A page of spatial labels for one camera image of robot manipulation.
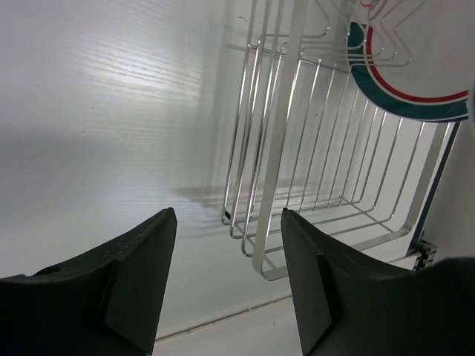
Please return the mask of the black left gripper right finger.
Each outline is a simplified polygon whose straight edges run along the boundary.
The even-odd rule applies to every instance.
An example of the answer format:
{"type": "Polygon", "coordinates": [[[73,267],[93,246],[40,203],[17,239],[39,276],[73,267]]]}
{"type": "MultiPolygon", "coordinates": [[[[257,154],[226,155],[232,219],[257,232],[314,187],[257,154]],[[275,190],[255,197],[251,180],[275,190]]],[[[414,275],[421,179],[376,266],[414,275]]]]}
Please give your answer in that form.
{"type": "Polygon", "coordinates": [[[284,209],[281,233],[304,355],[472,355],[474,259],[411,271],[284,209]]]}

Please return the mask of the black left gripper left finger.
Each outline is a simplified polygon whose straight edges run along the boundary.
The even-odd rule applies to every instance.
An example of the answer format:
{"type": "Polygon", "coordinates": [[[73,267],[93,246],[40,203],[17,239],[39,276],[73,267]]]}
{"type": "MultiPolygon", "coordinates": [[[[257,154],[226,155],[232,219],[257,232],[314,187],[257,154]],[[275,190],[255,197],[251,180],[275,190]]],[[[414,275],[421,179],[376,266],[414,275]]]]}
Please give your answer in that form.
{"type": "Polygon", "coordinates": [[[37,273],[1,280],[3,355],[151,355],[177,233],[166,208],[37,273]]]}

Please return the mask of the plate with teal red rings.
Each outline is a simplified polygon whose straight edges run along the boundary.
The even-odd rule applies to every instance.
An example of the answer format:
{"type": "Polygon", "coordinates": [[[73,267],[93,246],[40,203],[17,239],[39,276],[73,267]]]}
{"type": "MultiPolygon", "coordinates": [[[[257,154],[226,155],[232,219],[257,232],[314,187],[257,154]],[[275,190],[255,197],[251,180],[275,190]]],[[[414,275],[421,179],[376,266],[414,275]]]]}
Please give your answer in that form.
{"type": "Polygon", "coordinates": [[[473,1],[353,1],[347,59],[359,90],[396,116],[468,118],[473,1]]]}

